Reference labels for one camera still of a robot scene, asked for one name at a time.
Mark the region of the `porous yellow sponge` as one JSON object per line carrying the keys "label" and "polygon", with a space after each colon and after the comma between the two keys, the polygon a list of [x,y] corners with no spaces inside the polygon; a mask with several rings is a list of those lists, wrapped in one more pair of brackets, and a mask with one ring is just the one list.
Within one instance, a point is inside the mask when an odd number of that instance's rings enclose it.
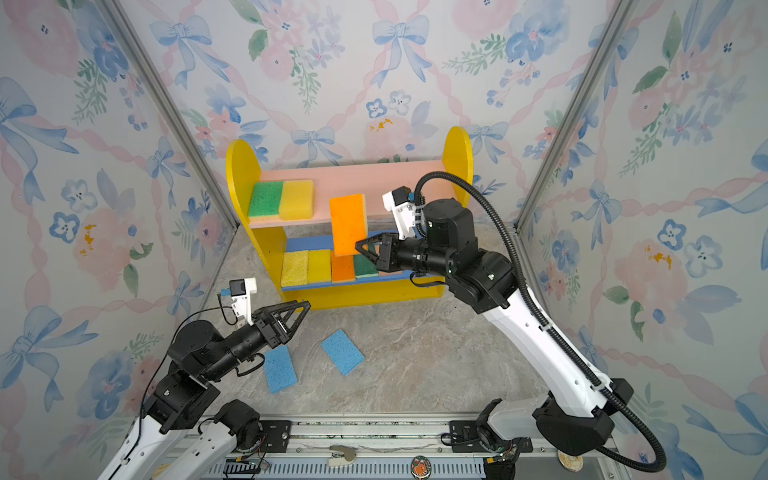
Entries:
{"label": "porous yellow sponge", "polygon": [[308,284],[309,252],[286,252],[283,256],[280,286],[282,289]]}

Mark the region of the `bright green scrub sponge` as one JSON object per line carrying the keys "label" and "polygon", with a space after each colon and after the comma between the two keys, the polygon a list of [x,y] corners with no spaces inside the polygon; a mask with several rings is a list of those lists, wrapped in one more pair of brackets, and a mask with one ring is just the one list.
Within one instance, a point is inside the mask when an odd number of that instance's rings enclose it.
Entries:
{"label": "bright green scrub sponge", "polygon": [[279,216],[284,183],[259,182],[254,185],[248,216],[257,219],[272,219]]}

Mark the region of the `pink upper shelf board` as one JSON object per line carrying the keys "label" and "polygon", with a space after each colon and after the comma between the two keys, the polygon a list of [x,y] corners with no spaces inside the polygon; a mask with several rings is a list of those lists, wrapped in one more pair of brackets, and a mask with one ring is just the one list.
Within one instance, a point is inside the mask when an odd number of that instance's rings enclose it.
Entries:
{"label": "pink upper shelf board", "polygon": [[362,194],[370,220],[390,220],[382,196],[400,186],[413,189],[417,181],[432,171],[444,171],[440,160],[376,163],[338,167],[269,170],[262,178],[271,181],[311,180],[314,184],[313,217],[306,220],[249,219],[250,228],[270,228],[324,224],[331,221],[329,202],[332,198]]}

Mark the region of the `yellow shelf unit frame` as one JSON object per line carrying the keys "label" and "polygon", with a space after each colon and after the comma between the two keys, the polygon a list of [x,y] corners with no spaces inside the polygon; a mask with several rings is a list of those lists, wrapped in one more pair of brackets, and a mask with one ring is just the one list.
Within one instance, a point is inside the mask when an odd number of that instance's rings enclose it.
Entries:
{"label": "yellow shelf unit frame", "polygon": [[[470,182],[473,179],[474,159],[468,132],[462,127],[449,131],[440,159],[445,172]],[[254,185],[266,181],[252,147],[244,140],[232,142],[226,156],[226,178],[234,211],[284,301],[309,301],[316,310],[344,308],[379,303],[438,298],[416,293],[409,295],[404,287],[373,285],[307,289],[284,292],[279,286],[283,255],[288,238],[284,227],[250,228],[248,209]]]}

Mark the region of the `dark green scrub sponge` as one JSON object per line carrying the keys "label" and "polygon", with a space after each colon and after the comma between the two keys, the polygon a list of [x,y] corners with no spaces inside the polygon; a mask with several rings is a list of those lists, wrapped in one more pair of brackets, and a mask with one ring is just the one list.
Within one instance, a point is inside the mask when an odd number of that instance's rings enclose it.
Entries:
{"label": "dark green scrub sponge", "polygon": [[353,256],[353,267],[356,279],[372,278],[379,275],[375,264],[364,255]]}

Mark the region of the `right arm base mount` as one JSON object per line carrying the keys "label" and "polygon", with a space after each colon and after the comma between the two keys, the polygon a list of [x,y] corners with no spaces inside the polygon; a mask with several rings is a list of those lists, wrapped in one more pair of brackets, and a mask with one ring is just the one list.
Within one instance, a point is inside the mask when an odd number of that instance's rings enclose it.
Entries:
{"label": "right arm base mount", "polygon": [[501,403],[501,399],[492,400],[472,422],[450,421],[449,431],[440,435],[440,442],[453,453],[488,453],[489,457],[484,460],[486,464],[514,463],[522,454],[532,453],[533,444],[529,437],[506,440],[491,429],[490,414]]}

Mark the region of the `round sticker badge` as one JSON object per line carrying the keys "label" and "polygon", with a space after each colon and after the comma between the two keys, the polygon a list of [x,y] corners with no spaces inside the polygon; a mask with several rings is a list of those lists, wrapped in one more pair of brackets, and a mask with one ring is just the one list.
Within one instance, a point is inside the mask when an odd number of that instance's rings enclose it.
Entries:
{"label": "round sticker badge", "polygon": [[426,480],[432,475],[431,461],[423,455],[415,456],[410,463],[410,472],[416,480]]}

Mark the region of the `light blue sponge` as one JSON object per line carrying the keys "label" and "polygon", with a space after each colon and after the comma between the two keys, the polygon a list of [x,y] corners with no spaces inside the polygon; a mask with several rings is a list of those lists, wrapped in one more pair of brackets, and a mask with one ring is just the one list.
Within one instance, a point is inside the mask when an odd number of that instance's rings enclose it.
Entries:
{"label": "light blue sponge", "polygon": [[360,366],[365,357],[343,330],[321,342],[321,346],[343,376]]}
{"label": "light blue sponge", "polygon": [[287,345],[280,345],[268,351],[264,357],[263,369],[272,394],[281,392],[298,382]]}

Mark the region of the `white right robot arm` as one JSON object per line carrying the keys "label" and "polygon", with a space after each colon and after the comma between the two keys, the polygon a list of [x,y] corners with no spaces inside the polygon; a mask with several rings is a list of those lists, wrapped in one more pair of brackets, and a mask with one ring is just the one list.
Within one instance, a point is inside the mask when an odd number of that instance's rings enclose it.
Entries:
{"label": "white right robot arm", "polygon": [[537,436],[571,456],[604,446],[616,409],[587,376],[594,374],[602,386],[610,379],[593,365],[581,370],[553,339],[557,327],[534,317],[512,263],[479,247],[471,211],[453,198],[418,210],[403,189],[382,201],[397,229],[359,241],[358,252],[381,272],[443,277],[458,300],[512,341],[548,388],[528,401],[491,401],[476,420],[481,444],[499,451],[516,438]]}

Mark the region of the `orange scrub sponge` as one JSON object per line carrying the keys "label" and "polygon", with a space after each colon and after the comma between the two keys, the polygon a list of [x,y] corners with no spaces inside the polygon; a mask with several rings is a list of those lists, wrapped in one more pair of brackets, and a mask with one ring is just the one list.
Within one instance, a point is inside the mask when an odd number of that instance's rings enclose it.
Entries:
{"label": "orange scrub sponge", "polygon": [[356,279],[354,256],[331,257],[331,280],[333,283],[347,283]]}

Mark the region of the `pale yellow sponge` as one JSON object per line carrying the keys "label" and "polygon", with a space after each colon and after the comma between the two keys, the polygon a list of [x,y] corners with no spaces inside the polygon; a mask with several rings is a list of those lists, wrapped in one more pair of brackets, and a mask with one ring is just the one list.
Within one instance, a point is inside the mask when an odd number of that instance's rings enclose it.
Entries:
{"label": "pale yellow sponge", "polygon": [[333,250],[336,256],[354,255],[358,241],[368,237],[364,194],[332,198],[329,202]]}

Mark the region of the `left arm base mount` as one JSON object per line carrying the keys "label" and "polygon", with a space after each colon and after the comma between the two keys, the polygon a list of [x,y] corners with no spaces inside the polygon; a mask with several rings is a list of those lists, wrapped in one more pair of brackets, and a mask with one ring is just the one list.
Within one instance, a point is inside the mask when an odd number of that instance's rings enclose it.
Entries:
{"label": "left arm base mount", "polygon": [[290,420],[251,421],[236,435],[240,453],[285,453],[293,423]]}

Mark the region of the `round beige disc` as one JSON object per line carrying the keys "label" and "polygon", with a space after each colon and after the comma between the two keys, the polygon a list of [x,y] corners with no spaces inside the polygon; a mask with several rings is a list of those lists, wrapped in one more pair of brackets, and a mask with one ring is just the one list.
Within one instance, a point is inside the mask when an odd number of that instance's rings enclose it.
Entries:
{"label": "round beige disc", "polygon": [[584,468],[584,459],[581,456],[571,456],[563,452],[557,452],[560,464],[569,472],[578,473]]}

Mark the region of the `beige clip on rail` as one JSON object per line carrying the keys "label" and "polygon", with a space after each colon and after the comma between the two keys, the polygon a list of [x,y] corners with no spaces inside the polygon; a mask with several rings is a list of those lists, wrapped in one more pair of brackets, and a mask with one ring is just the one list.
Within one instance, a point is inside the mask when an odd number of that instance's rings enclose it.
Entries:
{"label": "beige clip on rail", "polygon": [[344,445],[332,445],[328,447],[331,457],[328,460],[329,468],[341,468],[352,465],[357,459],[356,449]]}

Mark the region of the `yellow scrub sponge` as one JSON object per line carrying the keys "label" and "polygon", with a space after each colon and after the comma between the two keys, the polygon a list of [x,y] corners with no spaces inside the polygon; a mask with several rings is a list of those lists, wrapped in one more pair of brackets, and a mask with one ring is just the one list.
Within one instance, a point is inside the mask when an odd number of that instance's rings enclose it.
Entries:
{"label": "yellow scrub sponge", "polygon": [[312,250],[308,252],[309,284],[323,284],[332,281],[332,253],[330,250]]}

